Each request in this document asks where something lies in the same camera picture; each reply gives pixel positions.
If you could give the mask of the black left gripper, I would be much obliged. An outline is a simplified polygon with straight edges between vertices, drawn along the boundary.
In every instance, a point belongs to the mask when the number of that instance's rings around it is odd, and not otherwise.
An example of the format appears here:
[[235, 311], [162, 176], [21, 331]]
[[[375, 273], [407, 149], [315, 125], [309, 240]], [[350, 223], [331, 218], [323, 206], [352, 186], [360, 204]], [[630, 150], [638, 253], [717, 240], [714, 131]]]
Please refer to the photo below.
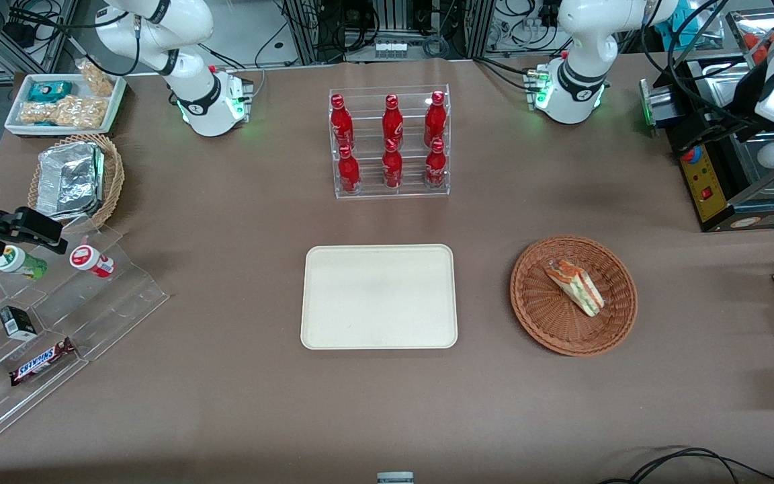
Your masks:
[[768, 66], [768, 63], [759, 63], [740, 78], [733, 98], [723, 107], [729, 116], [726, 114], [718, 122], [709, 111], [694, 111], [670, 128], [673, 154], [685, 155], [707, 142], [720, 142], [731, 135], [744, 142], [759, 132], [773, 132], [774, 122], [755, 112], [764, 91]]

